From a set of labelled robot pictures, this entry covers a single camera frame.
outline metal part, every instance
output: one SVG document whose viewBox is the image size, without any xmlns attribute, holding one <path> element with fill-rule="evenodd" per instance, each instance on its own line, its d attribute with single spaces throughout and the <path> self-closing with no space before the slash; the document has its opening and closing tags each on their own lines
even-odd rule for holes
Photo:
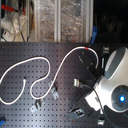
<svg viewBox="0 0 128 128">
<path fill-rule="evenodd" d="M 97 125 L 104 125 L 105 124 L 105 119 L 104 118 L 99 118 L 98 119 L 98 122 L 97 122 Z"/>
<path fill-rule="evenodd" d="M 45 104 L 44 99 L 37 100 L 36 103 L 30 108 L 32 113 L 38 111 Z"/>
<path fill-rule="evenodd" d="M 52 87 L 51 93 L 52 93 L 52 95 L 53 95 L 53 97 L 54 97 L 55 100 L 57 100 L 59 98 L 59 94 L 58 94 L 57 88 L 55 86 Z"/>
<path fill-rule="evenodd" d="M 78 119 L 84 116 L 84 110 L 81 108 L 73 109 L 71 112 L 68 113 L 70 120 Z"/>
</svg>

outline white robot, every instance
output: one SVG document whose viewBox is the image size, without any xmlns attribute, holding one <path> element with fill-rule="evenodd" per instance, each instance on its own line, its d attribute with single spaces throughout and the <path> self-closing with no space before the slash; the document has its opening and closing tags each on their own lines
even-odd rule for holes
<svg viewBox="0 0 128 128">
<path fill-rule="evenodd" d="M 108 106 L 111 110 L 122 113 L 128 110 L 128 49 L 122 47 L 109 57 L 105 74 L 94 85 L 102 108 Z M 96 111 L 101 109 L 99 99 L 94 91 L 86 97 L 88 104 Z"/>
</svg>

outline blue light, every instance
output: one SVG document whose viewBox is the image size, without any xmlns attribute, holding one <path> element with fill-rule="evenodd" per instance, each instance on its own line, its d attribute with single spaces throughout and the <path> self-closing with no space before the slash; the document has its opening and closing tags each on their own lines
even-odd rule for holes
<svg viewBox="0 0 128 128">
<path fill-rule="evenodd" d="M 124 96 L 120 96 L 120 101 L 124 102 L 125 101 L 125 97 Z"/>
</svg>

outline white cable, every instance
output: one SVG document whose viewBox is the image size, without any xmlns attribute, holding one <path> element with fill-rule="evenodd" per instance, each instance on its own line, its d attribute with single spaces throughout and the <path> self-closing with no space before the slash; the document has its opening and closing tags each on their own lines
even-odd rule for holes
<svg viewBox="0 0 128 128">
<path fill-rule="evenodd" d="M 19 96 L 18 96 L 14 101 L 12 101 L 12 102 L 10 102 L 10 103 L 7 103 L 7 102 L 3 101 L 3 100 L 1 99 L 1 97 L 0 97 L 0 101 L 1 101 L 3 104 L 5 104 L 5 105 L 12 105 L 12 104 L 14 104 L 17 100 L 19 100 L 19 98 L 20 98 L 21 95 L 23 94 L 24 88 L 25 88 L 25 84 L 26 84 L 26 79 L 23 79 L 23 88 L 22 88 L 22 91 L 21 91 L 21 93 L 19 94 Z"/>
<path fill-rule="evenodd" d="M 93 49 L 91 49 L 91 48 L 86 48 L 86 47 L 83 47 L 83 46 L 81 46 L 81 47 L 76 47 L 76 48 L 72 49 L 70 52 L 68 52 L 68 53 L 66 54 L 66 56 L 63 58 L 63 60 L 62 60 L 62 62 L 61 62 L 61 64 L 60 64 L 60 66 L 59 66 L 59 68 L 58 68 L 58 70 L 57 70 L 57 72 L 56 72 L 56 74 L 55 74 L 55 77 L 54 77 L 54 79 L 53 79 L 53 81 L 52 81 L 51 86 L 49 87 L 48 91 L 47 91 L 43 96 L 35 97 L 35 96 L 32 94 L 32 88 L 33 88 L 33 86 L 34 86 L 35 83 L 39 82 L 38 80 L 35 81 L 35 82 L 31 85 L 30 94 L 31 94 L 32 98 L 34 98 L 34 99 L 36 99 L 36 100 L 39 100 L 39 99 L 45 98 L 45 97 L 48 95 L 48 93 L 49 93 L 50 90 L 52 89 L 52 86 L 53 86 L 53 84 L 54 84 L 54 82 L 55 82 L 55 80 L 56 80 L 56 77 L 57 77 L 57 75 L 58 75 L 58 73 L 59 73 L 59 71 L 60 71 L 60 69 L 61 69 L 61 67 L 62 67 L 62 65 L 63 65 L 63 63 L 64 63 L 64 61 L 66 60 L 66 58 L 67 58 L 72 52 L 74 52 L 75 50 L 78 50 L 78 49 L 87 49 L 87 50 L 92 51 L 92 52 L 96 55 L 97 64 L 96 64 L 96 67 L 95 67 L 95 68 L 97 68 L 98 63 L 99 63 L 99 58 L 98 58 L 97 53 L 96 53 Z"/>
<path fill-rule="evenodd" d="M 53 86 L 53 84 L 54 84 L 54 82 L 55 82 L 55 80 L 56 80 L 56 77 L 57 77 L 57 75 L 58 75 L 58 73 L 59 73 L 59 71 L 60 71 L 60 69 L 61 69 L 61 67 L 62 67 L 62 65 L 63 65 L 63 63 L 64 63 L 64 61 L 66 60 L 66 58 L 67 58 L 72 52 L 74 52 L 75 50 L 78 50 L 78 49 L 86 49 L 86 50 L 92 51 L 92 52 L 95 54 L 96 59 L 97 59 L 97 63 L 96 63 L 96 67 L 95 67 L 95 68 L 98 67 L 99 58 L 98 58 L 97 53 L 96 53 L 93 49 L 87 48 L 87 47 L 83 47 L 83 46 L 81 46 L 81 47 L 76 47 L 76 48 L 72 49 L 72 50 L 71 50 L 70 52 L 68 52 L 68 53 L 66 54 L 66 56 L 63 58 L 63 60 L 62 60 L 62 62 L 61 62 L 61 64 L 60 64 L 60 66 L 59 66 L 59 68 L 58 68 L 58 70 L 57 70 L 57 72 L 56 72 L 56 74 L 55 74 L 55 76 L 54 76 L 54 79 L 53 79 L 53 81 L 52 81 L 51 86 L 49 87 L 48 91 L 47 91 L 43 96 L 35 97 L 35 96 L 32 94 L 32 88 L 33 88 L 33 86 L 34 86 L 37 82 L 40 82 L 40 81 L 46 79 L 46 78 L 49 76 L 49 74 L 50 74 L 51 65 L 50 65 L 49 60 L 48 60 L 47 58 L 45 58 L 45 57 L 34 57 L 34 58 L 31 58 L 31 59 L 27 59 L 27 60 L 25 60 L 25 61 L 19 62 L 19 63 L 17 63 L 17 64 L 14 64 L 14 65 L 11 66 L 9 69 L 7 69 L 7 70 L 5 71 L 5 73 L 2 75 L 2 77 L 1 77 L 1 79 L 0 79 L 0 84 L 2 83 L 2 80 L 3 80 L 3 78 L 5 77 L 5 75 L 6 75 L 11 69 L 13 69 L 14 67 L 16 67 L 16 66 L 18 66 L 18 65 L 21 65 L 21 64 L 24 64 L 24 63 L 27 63 L 27 62 L 32 61 L 32 60 L 43 59 L 43 60 L 45 60 L 45 61 L 48 63 L 48 66 L 49 66 L 49 68 L 48 68 L 48 73 L 46 74 L 45 77 L 40 78 L 40 79 L 34 81 L 33 84 L 32 84 L 31 87 L 30 87 L 30 94 L 31 94 L 32 98 L 34 98 L 34 99 L 42 99 L 42 98 L 46 97 L 46 96 L 48 95 L 48 93 L 50 92 L 50 90 L 52 89 L 52 86 Z M 14 103 L 21 97 L 21 95 L 22 95 L 22 93 L 23 93 L 23 91 L 24 91 L 24 88 L 25 88 L 25 83 L 26 83 L 26 80 L 24 79 L 24 80 L 23 80 L 23 88 L 22 88 L 22 91 L 21 91 L 21 93 L 19 94 L 19 96 L 18 96 L 14 101 L 12 101 L 12 102 L 10 102 L 10 103 L 7 103 L 7 102 L 4 102 L 1 98 L 0 98 L 0 101 L 1 101 L 3 104 L 5 104 L 5 105 L 14 104 Z"/>
<path fill-rule="evenodd" d="M 27 62 L 32 61 L 32 60 L 39 60 L 39 59 L 43 59 L 43 60 L 45 60 L 45 61 L 48 63 L 48 66 L 49 66 L 48 69 L 49 69 L 49 70 L 48 70 L 47 75 L 46 75 L 45 77 L 43 77 L 43 78 L 38 79 L 38 81 L 41 81 L 41 80 L 47 78 L 47 77 L 49 76 L 50 70 L 51 70 L 51 65 L 50 65 L 49 60 L 48 60 L 47 58 L 45 58 L 45 57 L 33 57 L 33 58 L 30 58 L 30 59 L 21 61 L 21 62 L 19 62 L 19 63 L 17 63 L 17 64 L 14 64 L 14 65 L 11 66 L 9 69 L 7 69 L 7 70 L 4 72 L 4 74 L 2 75 L 1 79 L 0 79 L 0 84 L 2 83 L 2 81 L 3 81 L 4 77 L 5 77 L 5 75 L 6 75 L 11 69 L 13 69 L 14 67 L 16 67 L 16 66 L 18 66 L 18 65 L 21 65 L 21 64 L 24 64 L 24 63 L 27 63 Z M 14 101 L 12 101 L 12 102 L 10 102 L 10 103 L 7 103 L 7 102 L 4 102 L 4 101 L 1 99 L 1 97 L 0 97 L 0 101 L 1 101 L 3 104 L 5 104 L 5 105 L 12 105 L 12 104 L 14 104 L 14 103 L 21 97 L 21 95 L 23 94 L 24 88 L 25 88 L 25 84 L 26 84 L 26 79 L 23 79 L 23 88 L 22 88 L 22 91 L 21 91 L 21 93 L 19 94 L 19 96 L 18 96 Z"/>
</svg>

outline table surface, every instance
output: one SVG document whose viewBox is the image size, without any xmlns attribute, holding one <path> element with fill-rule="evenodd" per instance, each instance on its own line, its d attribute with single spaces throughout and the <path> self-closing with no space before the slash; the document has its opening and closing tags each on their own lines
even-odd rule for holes
<svg viewBox="0 0 128 128">
<path fill-rule="evenodd" d="M 56 43 L 1 43 L 0 44 L 0 76 L 13 64 L 35 56 L 44 56 L 51 63 L 51 73 L 47 79 L 37 83 L 33 88 L 35 96 L 43 95 L 48 89 L 48 82 L 53 77 L 60 65 L 63 57 L 72 48 L 77 46 L 89 46 L 88 44 L 56 44 Z M 101 73 L 101 55 L 102 47 L 110 46 L 110 51 L 126 44 L 118 45 L 100 45 L 95 44 L 91 47 L 98 53 L 100 63 L 98 72 Z M 6 106 L 0 103 L 0 117 L 6 118 L 3 128 L 96 128 L 99 112 L 93 112 L 90 117 L 84 116 L 80 119 L 71 121 L 67 116 L 68 111 L 74 108 L 82 107 L 85 115 L 93 109 L 88 106 L 83 99 L 81 104 L 77 104 L 77 99 L 87 90 L 73 87 L 73 79 L 92 80 L 92 75 L 79 60 L 81 56 L 86 65 L 91 63 L 95 65 L 96 58 L 94 54 L 87 50 L 77 50 L 73 52 L 63 64 L 55 85 L 57 86 L 59 99 L 54 100 L 51 93 L 45 98 L 45 105 L 37 112 L 31 113 L 30 107 L 35 100 L 30 96 L 30 86 L 32 82 L 43 77 L 48 71 L 48 65 L 45 61 L 36 60 L 15 67 L 4 78 L 0 86 L 0 96 L 7 102 L 13 101 L 22 89 L 23 78 L 27 78 L 25 91 L 21 98 L 13 105 Z M 127 118 L 123 114 L 117 114 L 109 108 L 105 108 L 106 114 L 112 122 L 120 126 L 128 126 Z M 104 128 L 112 128 L 106 120 Z"/>
</svg>

